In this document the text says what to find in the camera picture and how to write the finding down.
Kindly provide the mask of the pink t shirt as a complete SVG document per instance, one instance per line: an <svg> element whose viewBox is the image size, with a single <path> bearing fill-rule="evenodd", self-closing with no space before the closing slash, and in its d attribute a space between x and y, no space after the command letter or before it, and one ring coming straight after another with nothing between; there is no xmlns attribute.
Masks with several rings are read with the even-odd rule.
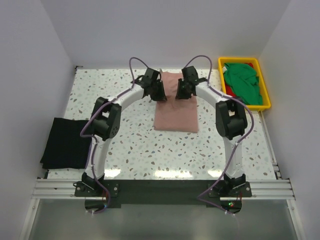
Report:
<svg viewBox="0 0 320 240"><path fill-rule="evenodd" d="M197 99L176 99L178 80L181 73L163 72L166 102L157 102L155 107L154 129L157 131L198 132Z"/></svg>

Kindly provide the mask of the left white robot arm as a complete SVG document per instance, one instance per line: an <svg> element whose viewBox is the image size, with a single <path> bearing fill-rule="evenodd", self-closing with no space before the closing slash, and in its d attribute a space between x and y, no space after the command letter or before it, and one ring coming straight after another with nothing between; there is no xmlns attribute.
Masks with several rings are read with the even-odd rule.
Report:
<svg viewBox="0 0 320 240"><path fill-rule="evenodd" d="M120 130L122 111L146 96L155 102L167 101L161 73L149 67L143 75L133 79L129 89L111 99L97 98L91 117L80 132L82 138L91 138L87 166L81 177L81 183L90 191L108 192L103 185L105 158L111 140Z"/></svg>

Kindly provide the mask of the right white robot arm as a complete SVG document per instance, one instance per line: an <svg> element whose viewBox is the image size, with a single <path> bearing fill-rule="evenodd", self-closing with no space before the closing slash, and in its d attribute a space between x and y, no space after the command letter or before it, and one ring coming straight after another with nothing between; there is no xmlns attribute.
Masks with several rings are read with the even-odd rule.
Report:
<svg viewBox="0 0 320 240"><path fill-rule="evenodd" d="M239 99L211 87L207 78L198 76L194 66L184 67L181 72L175 98L187 100L197 96L215 109L215 127L223 138L226 160L225 169L209 190L227 195L246 184L241 143L248 127L244 105Z"/></svg>

